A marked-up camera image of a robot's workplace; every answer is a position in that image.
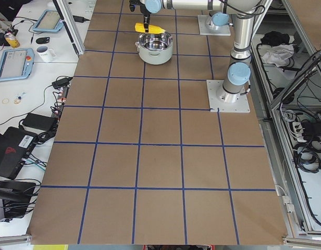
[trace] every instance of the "mug handle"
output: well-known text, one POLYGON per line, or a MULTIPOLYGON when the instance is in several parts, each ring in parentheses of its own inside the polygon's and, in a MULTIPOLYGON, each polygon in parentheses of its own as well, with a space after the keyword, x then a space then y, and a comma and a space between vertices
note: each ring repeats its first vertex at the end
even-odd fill
POLYGON ((49 51, 51 52, 53 57, 56 57, 56 54, 55 54, 55 52, 54 52, 54 50, 52 48, 50 48, 49 51))
POLYGON ((160 55, 160 53, 152 53, 152 52, 149 52, 149 55, 152 56, 152 57, 157 57, 160 55))

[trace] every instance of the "white mounting plate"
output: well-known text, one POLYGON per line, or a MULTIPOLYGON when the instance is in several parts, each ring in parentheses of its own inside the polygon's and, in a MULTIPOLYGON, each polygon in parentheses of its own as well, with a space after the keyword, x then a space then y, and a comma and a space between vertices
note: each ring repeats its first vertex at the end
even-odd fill
POLYGON ((199 29, 200 29, 200 35, 224 35, 224 36, 230 36, 230 28, 228 25, 224 25, 219 27, 218 30, 211 30, 208 29, 206 26, 206 20, 208 16, 207 15, 198 15, 197 20, 199 21, 199 29))
POLYGON ((235 103, 225 103, 218 99, 216 90, 222 86, 223 80, 207 80, 209 107, 211 112, 221 113, 249 113, 250 106, 246 95, 240 95, 235 103))

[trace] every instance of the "yellow object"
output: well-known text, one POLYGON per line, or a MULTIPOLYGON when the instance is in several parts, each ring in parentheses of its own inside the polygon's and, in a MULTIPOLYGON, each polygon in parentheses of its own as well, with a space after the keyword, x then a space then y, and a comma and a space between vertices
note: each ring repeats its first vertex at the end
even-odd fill
POLYGON ((68 245, 34 245, 33 250, 68 250, 68 245))
MULTIPOLYGON (((135 24, 135 31, 140 33, 145 33, 144 25, 140 22, 135 24)), ((166 30, 162 29, 161 27, 149 24, 149 33, 151 34, 161 34, 164 33, 166 30)))

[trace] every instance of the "barcode sticker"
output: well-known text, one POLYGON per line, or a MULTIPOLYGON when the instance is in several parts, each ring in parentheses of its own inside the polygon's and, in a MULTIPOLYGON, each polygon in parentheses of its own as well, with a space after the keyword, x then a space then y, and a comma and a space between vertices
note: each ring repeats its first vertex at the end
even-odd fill
POLYGON ((21 140, 21 142, 19 143, 19 146, 20 147, 23 147, 23 148, 27 148, 30 143, 32 142, 34 137, 32 136, 29 136, 29 135, 25 135, 23 140, 21 140))

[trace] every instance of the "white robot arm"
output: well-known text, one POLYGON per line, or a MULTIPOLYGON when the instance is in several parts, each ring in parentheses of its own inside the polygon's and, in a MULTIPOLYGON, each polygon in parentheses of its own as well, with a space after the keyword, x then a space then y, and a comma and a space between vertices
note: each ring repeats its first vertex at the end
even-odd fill
POLYGON ((251 74, 250 44, 254 17, 265 11, 265 7, 259 5, 260 2, 261 0, 130 0, 130 10, 134 11, 136 5, 140 6, 141 13, 144 14, 146 32, 149 31, 150 14, 157 13, 162 8, 209 10, 214 13, 212 21, 215 24, 219 21, 219 23, 224 22, 219 20, 223 16, 217 14, 236 14, 235 39, 230 52, 228 74, 222 87, 217 90, 217 96, 221 101, 234 103, 251 74))

